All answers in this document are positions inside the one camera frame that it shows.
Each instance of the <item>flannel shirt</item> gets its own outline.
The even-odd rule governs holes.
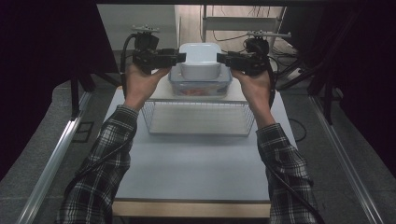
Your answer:
[[[136,132],[138,112],[118,105],[103,124],[90,154],[80,171],[90,167],[109,152],[130,140],[124,149],[89,172],[65,195],[55,223],[111,223],[112,204],[125,172],[130,166],[129,150]],[[312,181],[306,172],[306,161],[294,148],[279,124],[257,131],[258,148],[263,161],[276,169],[282,178],[315,206]],[[281,187],[267,172],[272,202],[271,223],[315,223],[311,214]]]
[[[312,206],[317,207],[312,193],[313,181],[306,171],[306,160],[291,145],[280,124],[259,129],[256,134],[262,161],[271,166],[300,196]],[[317,223],[314,216],[279,183],[268,169],[266,174],[271,200],[271,224]]]

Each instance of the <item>metal rail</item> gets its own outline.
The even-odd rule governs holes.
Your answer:
[[[50,188],[53,178],[58,172],[59,166],[64,159],[64,154],[66,153],[72,139],[76,132],[76,129],[81,122],[82,115],[84,114],[85,108],[91,98],[92,94],[84,92],[79,101],[80,111],[74,120],[70,120],[66,127],[64,128],[64,133],[58,141],[52,155],[44,168],[43,173],[41,173],[40,178],[35,184],[29,199],[27,200],[23,210],[21,211],[20,217],[16,223],[32,223],[35,219],[35,215],[38,212],[43,200]]]
[[[320,104],[319,98],[317,96],[309,96],[312,106],[315,108],[315,111],[318,115],[320,123],[323,126],[323,129],[327,136],[329,137],[332,148],[334,149],[335,154],[337,155],[338,160],[341,163],[341,166],[346,173],[346,177],[349,180],[349,183],[358,197],[358,200],[361,203],[361,207],[363,208],[364,213],[368,217],[370,223],[379,224],[384,223],[381,216],[378,213],[375,202],[364,186],[361,178],[358,175],[355,167],[352,164],[352,161],[347,155],[346,149],[338,138],[337,132],[335,131],[332,125],[329,125],[327,120],[322,114],[322,106]]]

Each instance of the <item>white table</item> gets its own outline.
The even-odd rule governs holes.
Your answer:
[[[163,78],[151,99],[172,98]],[[118,89],[108,118],[123,103]],[[245,101],[235,79],[224,101]],[[272,113],[296,146],[280,94]],[[131,168],[113,204],[115,216],[269,217],[268,183],[257,144],[247,137],[149,134],[142,115],[130,152]]]

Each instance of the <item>floor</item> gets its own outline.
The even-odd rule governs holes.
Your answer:
[[[275,15],[276,9],[270,11],[270,16]],[[180,10],[182,17],[181,43],[200,42],[199,12],[196,6],[184,7]],[[268,8],[253,7],[231,8],[215,7],[215,15],[261,15],[265,17]],[[231,38],[240,33],[215,32],[217,39]],[[216,41],[212,32],[207,33],[207,41]],[[243,40],[221,41],[223,49],[239,50]],[[283,52],[293,53],[294,49],[281,39],[276,41],[276,47]],[[92,134],[75,135],[74,141],[67,150],[63,163],[52,185],[35,216],[34,223],[52,223],[57,208],[63,198],[63,191],[74,172],[88,153],[92,142],[97,135],[105,117],[109,103],[116,87],[92,76],[96,89],[92,93],[87,110],[82,122],[92,125]],[[288,81],[288,76],[279,80],[278,84]],[[356,190],[352,188],[350,180],[344,170],[343,163],[337,156],[332,142],[327,136],[324,127],[319,121],[318,114],[306,93],[309,79],[282,91],[286,111],[290,118],[290,125],[297,140],[298,148],[307,158],[309,174],[315,181],[314,194],[317,198],[318,209],[326,223],[374,223],[366,216]],[[15,223],[21,214],[22,208],[31,195],[35,183],[41,175],[52,150],[56,147],[64,127],[70,119],[71,100],[70,87],[66,82],[57,87],[53,92],[53,103],[46,117],[42,120],[35,135],[26,149],[9,171],[8,175],[0,182],[0,223]],[[338,102],[332,103],[333,128],[342,142],[346,154],[351,159],[360,180],[366,187],[375,203],[382,222],[393,223],[396,219],[396,180],[386,166],[378,158],[375,151],[365,141],[361,134],[345,116]],[[191,218],[152,218],[114,217],[114,223],[266,223],[266,219],[191,219]]]

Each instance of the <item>hand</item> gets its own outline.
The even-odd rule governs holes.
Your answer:
[[[154,93],[158,82],[166,76],[171,68],[161,68],[152,75],[142,72],[135,64],[131,64],[126,71],[126,98],[125,105],[140,110],[147,99]]]
[[[268,72],[264,71],[254,77],[233,69],[231,73],[241,83],[242,93],[253,112],[258,128],[276,123],[269,106],[271,82]]]

